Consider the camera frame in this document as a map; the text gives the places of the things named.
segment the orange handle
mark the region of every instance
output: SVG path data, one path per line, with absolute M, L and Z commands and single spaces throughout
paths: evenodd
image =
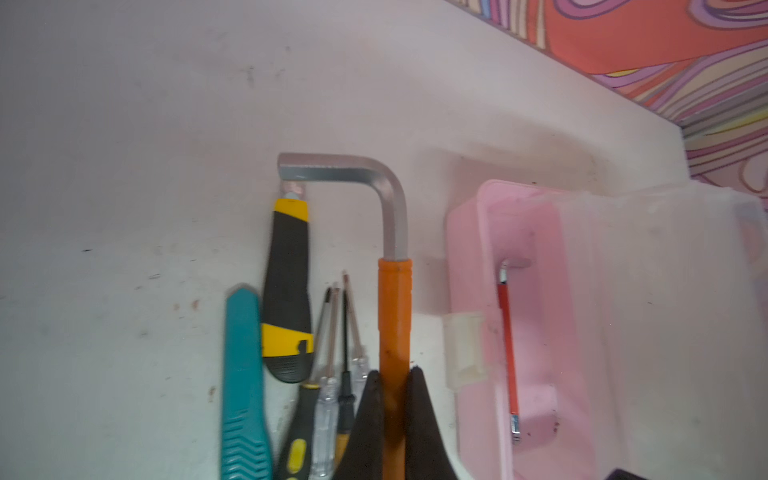
M 502 308 L 504 323 L 504 346 L 507 350 L 507 386 L 509 387 L 509 414 L 520 415 L 518 404 L 518 379 L 515 374 L 515 348 L 512 343 L 512 317 L 509 312 L 509 287 L 506 283 L 498 285 L 498 304 Z
M 383 480 L 406 476 L 406 381 L 411 359 L 413 262 L 379 260 L 379 371 L 384 394 Z

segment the clear plastic screwdriver handle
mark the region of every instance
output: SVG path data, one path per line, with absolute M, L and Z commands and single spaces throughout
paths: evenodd
M 333 457 L 336 454 L 336 423 L 339 418 L 339 380 L 335 377 L 320 379 L 320 395 L 315 407 L 312 468 L 314 479 L 333 476 Z
M 352 377 L 352 393 L 355 394 L 355 413 L 357 413 L 357 407 L 360 405 L 362 391 L 366 387 L 368 372 L 370 371 L 371 368 L 368 365 L 367 355 L 363 354 L 358 358 L 352 359 L 352 365 L 349 372 Z

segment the black and yellow screwdriver handle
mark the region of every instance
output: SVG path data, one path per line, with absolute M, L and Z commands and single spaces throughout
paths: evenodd
M 303 382 L 312 369 L 308 220 L 304 200 L 281 198 L 275 203 L 261 316 L 262 357 L 272 375 L 286 383 Z
M 336 455 L 333 466 L 338 467 L 344 457 L 349 434 L 355 426 L 355 396 L 352 394 L 352 380 L 349 371 L 342 373 L 341 393 L 339 395 L 339 423 L 336 427 Z
M 299 401 L 293 415 L 286 441 L 280 449 L 273 480 L 307 480 L 312 467 L 312 437 L 315 427 L 315 405 L 320 389 L 318 385 L 299 385 Z

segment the plastic container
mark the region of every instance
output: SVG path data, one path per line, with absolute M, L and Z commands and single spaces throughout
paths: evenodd
M 758 199 L 697 182 L 624 197 L 490 181 L 450 213 L 452 311 L 488 378 L 457 393 L 475 480 L 768 478 L 768 236 Z M 504 258 L 522 441 L 514 458 Z

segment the black rubber grip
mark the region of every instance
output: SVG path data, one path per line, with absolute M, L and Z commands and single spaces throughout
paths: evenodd
M 637 475 L 617 468 L 605 480 L 645 480 L 645 478 L 638 477 Z
M 333 480 L 382 480 L 383 453 L 384 395 L 379 372 L 371 370 L 357 409 L 355 428 Z
M 297 332 L 312 332 L 310 296 L 306 291 L 309 243 L 307 222 L 274 213 L 272 245 L 264 280 L 263 323 Z M 296 347 L 299 355 L 264 357 L 266 367 L 281 382 L 303 382 L 310 376 L 313 354 L 307 352 L 306 343 Z
M 296 403 L 296 413 L 293 414 L 288 427 L 286 441 L 280 450 L 280 457 L 275 465 L 273 480 L 307 480 L 312 467 L 312 437 L 315 428 L 315 404 L 320 393 L 318 388 L 299 386 L 299 401 Z M 301 441 L 305 442 L 303 454 L 298 451 Z
M 352 381 L 349 372 L 341 374 L 341 393 L 339 394 L 339 424 L 337 433 L 349 434 L 355 425 L 355 396 L 352 393 Z

